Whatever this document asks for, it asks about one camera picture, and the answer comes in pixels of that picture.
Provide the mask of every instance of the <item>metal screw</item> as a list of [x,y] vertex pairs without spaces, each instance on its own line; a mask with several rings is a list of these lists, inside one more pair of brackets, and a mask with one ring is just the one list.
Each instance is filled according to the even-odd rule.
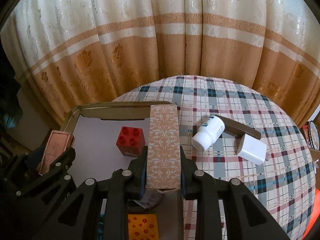
[[204,175],[204,172],[200,171],[200,170],[197,170],[197,171],[195,171],[195,175],[198,176],[198,177],[201,177],[201,176]]
[[231,180],[231,183],[232,183],[233,185],[239,186],[239,185],[240,185],[240,180],[239,180],[239,179],[232,179],[232,180]]
[[132,172],[130,170],[125,170],[125,171],[122,171],[122,175],[123,176],[130,176],[132,174]]
[[94,184],[94,179],[86,179],[85,183],[88,185],[88,186],[91,186],[92,184]]

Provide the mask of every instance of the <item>white box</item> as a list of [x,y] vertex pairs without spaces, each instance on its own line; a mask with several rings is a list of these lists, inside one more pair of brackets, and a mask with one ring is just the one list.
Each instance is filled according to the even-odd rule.
[[245,134],[241,138],[237,156],[257,165],[264,163],[266,159],[267,146],[260,140]]

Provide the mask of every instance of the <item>white bottle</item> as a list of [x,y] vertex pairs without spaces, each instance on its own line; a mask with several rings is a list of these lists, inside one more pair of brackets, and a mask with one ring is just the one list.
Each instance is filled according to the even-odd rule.
[[206,151],[216,142],[225,129],[224,122],[217,116],[209,118],[199,127],[192,138],[192,145],[200,152]]

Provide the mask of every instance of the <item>red lego brick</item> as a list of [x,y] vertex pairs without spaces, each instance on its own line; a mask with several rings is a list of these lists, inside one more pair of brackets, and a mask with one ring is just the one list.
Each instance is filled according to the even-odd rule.
[[145,143],[146,141],[141,128],[123,126],[116,145],[123,155],[139,157]]

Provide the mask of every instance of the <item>round table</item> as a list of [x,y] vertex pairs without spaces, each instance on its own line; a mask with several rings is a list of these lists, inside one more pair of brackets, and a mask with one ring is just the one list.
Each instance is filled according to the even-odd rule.
[[[187,158],[214,178],[238,178],[255,194],[290,239],[301,239],[315,198],[315,172],[310,151],[292,119],[260,93],[233,81],[175,76],[126,93],[115,101],[169,101],[179,114],[180,144]],[[223,133],[206,152],[197,151],[191,139],[208,116],[219,114],[261,133],[267,159],[255,165],[236,156],[237,141]],[[226,237],[223,205],[222,233]],[[196,201],[184,202],[184,239],[196,232]]]

